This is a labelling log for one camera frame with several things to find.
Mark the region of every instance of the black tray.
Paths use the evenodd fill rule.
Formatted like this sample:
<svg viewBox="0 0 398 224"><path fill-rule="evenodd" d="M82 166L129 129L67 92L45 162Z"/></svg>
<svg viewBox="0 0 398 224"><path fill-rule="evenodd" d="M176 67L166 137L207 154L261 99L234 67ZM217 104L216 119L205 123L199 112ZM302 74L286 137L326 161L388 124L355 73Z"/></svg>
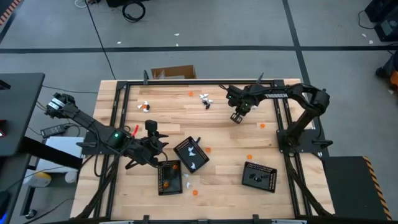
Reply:
<svg viewBox="0 0 398 224"><path fill-rule="evenodd" d="M189 156L188 147L193 147L193 153L195 156ZM209 161L209 157L206 156L205 152L200 148L200 146L189 136L186 140L182 141L174 149L174 152L178 155L184 165L187 167L189 172L193 174L203 165ZM196 169L191 169L192 162L195 163Z"/></svg>
<svg viewBox="0 0 398 224"><path fill-rule="evenodd" d="M182 178L181 178L181 161L162 161L157 169L157 178L159 195L173 195L182 193ZM169 186L166 188L164 184L168 182Z"/></svg>
<svg viewBox="0 0 398 224"><path fill-rule="evenodd" d="M242 184L275 193L276 175L276 169L252 162L245 162Z"/></svg>

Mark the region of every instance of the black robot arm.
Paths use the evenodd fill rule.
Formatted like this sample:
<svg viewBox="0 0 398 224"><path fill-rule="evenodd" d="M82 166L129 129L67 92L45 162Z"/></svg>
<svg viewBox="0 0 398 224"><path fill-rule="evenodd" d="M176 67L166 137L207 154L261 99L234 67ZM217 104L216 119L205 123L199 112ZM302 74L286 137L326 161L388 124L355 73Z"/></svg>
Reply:
<svg viewBox="0 0 398 224"><path fill-rule="evenodd" d="M90 115L82 112L76 106L75 99L67 94L54 94L54 98L48 103L46 108L45 114L51 118L70 118L94 133L97 138L97 148L99 148L99 144L102 144L115 154L132 159L127 164L127 169L137 164L150 164L157 167L158 159L154 156L161 153L164 154L163 147L168 144L159 141L160 138L168 136L157 131L157 123L155 121L147 120L145 126L146 130L148 130L148 137L137 139L123 128L105 126Z"/></svg>
<svg viewBox="0 0 398 224"><path fill-rule="evenodd" d="M292 147L298 146L299 137L307 125L317 116L322 115L329 105L329 94L326 90L319 90L314 86L306 84L295 84L292 86L272 86L266 87L260 84L253 84L245 86L243 90L236 86L230 85L226 88L223 85L220 87L228 93L228 105L236 107L235 113L232 114L231 119L239 124L243 117L250 112L253 106L258 106L262 100L275 98L291 98L297 101L305 110L297 121L289 125L286 137ZM311 94L310 101L307 101L303 93Z"/></svg>

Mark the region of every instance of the gray floor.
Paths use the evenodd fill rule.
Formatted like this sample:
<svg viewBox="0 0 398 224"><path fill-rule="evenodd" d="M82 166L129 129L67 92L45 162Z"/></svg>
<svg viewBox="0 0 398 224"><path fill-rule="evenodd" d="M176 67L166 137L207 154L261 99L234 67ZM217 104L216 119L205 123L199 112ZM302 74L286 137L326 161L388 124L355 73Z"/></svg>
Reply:
<svg viewBox="0 0 398 224"><path fill-rule="evenodd" d="M358 27L357 13L370 0L327 1L289 0L292 17L302 46L368 46L380 43L373 30ZM90 16L69 1L24 1L17 17L0 43L0 49L67 49L100 47ZM142 22L130 24L121 12L104 1L91 6L105 47L173 47L219 45L293 46L281 0L151 0L144 3ZM363 24L371 26L366 15ZM198 78L301 78L293 51L231 50L186 52L109 53L118 79L138 79L144 69L194 65ZM322 116L328 139L335 143L332 156L369 156L373 163L393 219L398 219L398 164L395 138L398 119L397 98L384 82L373 75L389 58L387 52L303 52L310 81L331 95L328 111ZM0 70L44 72L45 85L69 90L97 91L101 80L112 79L102 53L0 54ZM47 102L55 90L43 89L39 100ZM96 95L74 94L78 106L93 113ZM35 110L30 127L38 131L64 123ZM75 135L70 130L68 135ZM27 136L40 140L31 131ZM43 213L62 200L73 197L73 187L42 189L33 207ZM41 203L50 197L50 203ZM21 223L19 207L12 223ZM65 220L72 203L41 222Z"/></svg>

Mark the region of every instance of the power cord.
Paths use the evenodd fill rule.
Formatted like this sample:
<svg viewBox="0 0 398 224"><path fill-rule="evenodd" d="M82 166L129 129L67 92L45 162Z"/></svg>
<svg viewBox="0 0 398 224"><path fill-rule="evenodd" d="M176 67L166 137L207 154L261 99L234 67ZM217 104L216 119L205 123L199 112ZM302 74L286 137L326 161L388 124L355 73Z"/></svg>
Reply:
<svg viewBox="0 0 398 224"><path fill-rule="evenodd" d="M93 15L91 14L90 7L88 6L87 0L84 0L84 1L86 2L86 6L87 6L88 13L90 14L91 21L92 21L92 23L93 23L95 32L97 33L98 40L99 40L99 43L101 44L102 51L104 52L105 57L106 57L106 60L108 61L108 65L109 65L109 68L111 69L112 76L113 76L113 78L116 80L116 77L114 76L114 73L113 73L113 69L112 69L111 62L109 61L108 55L106 54L104 45L102 44L102 40L101 40L100 34L98 33L97 26L95 25L95 22L94 22L94 19L93 19Z"/></svg>
<svg viewBox="0 0 398 224"><path fill-rule="evenodd" d="M13 184L11 184L6 190L9 190L11 187L13 187L14 185L18 184L20 181L23 181L23 180L24 180L25 178L27 178L27 177L33 176L33 175L35 175L35 174L38 174L39 172L43 172L43 171L46 171L46 170L54 170L54 169L58 169L58 168L62 168L62 167L64 167L64 166L54 167L54 168L51 168L51 169L43 169L43 170L34 172L33 174L27 175L26 177L23 177L23 178L21 178L21 179L15 181L15 182L14 182Z"/></svg>
<svg viewBox="0 0 398 224"><path fill-rule="evenodd" d="M35 133L35 134L37 134L37 135L39 135L39 136L42 136L42 134L40 134L40 133L38 133L37 131L33 130L31 127L27 127L27 128L29 128L31 131L33 131L33 133Z"/></svg>
<svg viewBox="0 0 398 224"><path fill-rule="evenodd" d="M137 4L139 7L141 7L142 9L142 14L139 17L132 17L130 16L130 14L126 13L126 8L131 5L131 4ZM123 14L123 18L128 21L128 22L138 22L140 21L142 18L144 18L146 13L146 9L145 6L143 5L143 3L141 3L140 0L133 0L133 1L129 1L127 3L124 4L123 8L122 8L122 14Z"/></svg>
<svg viewBox="0 0 398 224"><path fill-rule="evenodd" d="M65 130L67 130L70 127L75 127L78 130L78 133L76 135L76 137L80 136L80 128L82 128L81 126L77 125L77 124L72 124L72 123L68 123L68 124L64 124L63 127L65 128Z"/></svg>
<svg viewBox="0 0 398 224"><path fill-rule="evenodd" d="M89 157L81 164L81 166L80 166L80 168L79 168L79 171L81 170L81 168L83 168L83 166L84 166L92 157L93 157L93 155L89 156ZM46 170L54 170L54 169L58 169L58 168L62 168L62 167L64 167L64 166L53 167L53 168L50 168L50 169L42 169L42 170L40 170L40 171L34 172L33 174L29 174L29 175L27 175L26 177L23 177L23 178L21 178L21 179L15 181L15 182L14 182L13 184L11 184L8 188L6 188L6 190L9 190L11 187L13 187L14 185L18 184L20 181L23 181L23 180L24 180L25 178L27 178L27 177L33 176L33 175L35 175L35 174L38 174L39 172L43 172L43 171L46 171Z"/></svg>
<svg viewBox="0 0 398 224"><path fill-rule="evenodd" d="M361 25L361 13L364 12L364 11L365 11L365 10L362 10L362 11L360 11L360 12L358 13L358 25L359 25L360 27L362 27L363 29L372 30L372 29L374 29L376 26L374 26L374 27L365 27L365 26L362 26L362 25Z"/></svg>
<svg viewBox="0 0 398 224"><path fill-rule="evenodd" d="M74 199L74 198L68 198L68 199L64 200L63 202L61 202L61 203L59 203L57 206L55 206L53 209L51 209L51 210L49 210L49 211L43 213L42 215L38 216L37 218L34 218L34 219L32 219L32 220L29 220L28 222L25 222L24 224L30 224L30 223L32 223L32 222L34 222L34 221L36 221L36 220L39 220L39 219L43 218L44 216L48 215L49 213L52 213L55 209L57 209L57 208L58 208L59 206L61 206L63 203L65 203L65 202L67 202L67 201L69 201L69 200L73 200L73 199Z"/></svg>

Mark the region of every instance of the wooden table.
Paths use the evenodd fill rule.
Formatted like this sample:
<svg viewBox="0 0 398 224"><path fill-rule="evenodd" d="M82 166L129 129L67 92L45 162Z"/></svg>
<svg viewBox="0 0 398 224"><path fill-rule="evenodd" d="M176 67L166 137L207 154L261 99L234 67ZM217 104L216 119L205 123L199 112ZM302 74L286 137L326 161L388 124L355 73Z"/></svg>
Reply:
<svg viewBox="0 0 398 224"><path fill-rule="evenodd" d="M284 81L285 84L300 82L299 79ZM104 124L109 124L115 88L116 81L102 81L99 88L94 118ZM190 91L194 93L193 97L188 95ZM209 99L214 100L209 110L205 110L199 98L203 93L209 93ZM217 85L131 87L126 125L131 128L139 125L137 137L146 135L144 121L153 119L159 123L159 132L169 135L162 140L170 143L164 149L170 160L178 159L173 147L189 136L200 136L202 149L211 148L207 153L210 161L187 179L183 177L182 194L158 196L157 169L146 165L126 170L124 166L129 159L123 157L119 163L112 220L142 220L143 215L150 215L151 220L251 219L252 214L258 214L260 218L294 217L285 163L275 135L277 121L273 101L262 101L258 109L248 113L238 125L229 119L234 108L227 105L225 96L226 91ZM144 100L150 104L149 113L137 109ZM303 109L293 100L289 100L289 105L295 121ZM121 107L120 103L117 124ZM282 117L287 127L283 110ZM274 194L241 185L248 154L252 155L251 162L278 170ZM301 160L308 188L325 209L334 213L321 160L312 154L301 154ZM83 210L98 188L93 164L94 159L81 170L71 217ZM185 186L187 181L191 183L189 189ZM297 186L296 189L300 211L304 214L301 193ZM198 191L197 196L192 194L193 190ZM106 194L101 214L106 207Z"/></svg>

